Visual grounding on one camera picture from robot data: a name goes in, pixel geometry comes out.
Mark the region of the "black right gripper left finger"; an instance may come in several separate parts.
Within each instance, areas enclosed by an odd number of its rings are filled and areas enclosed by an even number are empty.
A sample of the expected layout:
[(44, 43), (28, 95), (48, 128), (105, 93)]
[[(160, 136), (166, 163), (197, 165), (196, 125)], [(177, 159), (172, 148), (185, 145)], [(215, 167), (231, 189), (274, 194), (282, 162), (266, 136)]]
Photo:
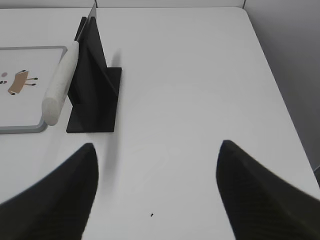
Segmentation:
[(2, 240), (80, 240), (98, 189), (98, 157), (86, 143), (60, 166), (0, 205)]

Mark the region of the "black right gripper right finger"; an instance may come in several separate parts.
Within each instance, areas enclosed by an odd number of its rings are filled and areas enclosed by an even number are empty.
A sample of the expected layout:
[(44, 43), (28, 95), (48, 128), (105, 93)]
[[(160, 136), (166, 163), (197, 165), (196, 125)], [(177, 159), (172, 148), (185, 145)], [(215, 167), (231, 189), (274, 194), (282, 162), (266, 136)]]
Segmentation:
[(320, 238), (320, 201), (272, 173), (231, 140), (220, 146), (216, 182), (237, 240)]

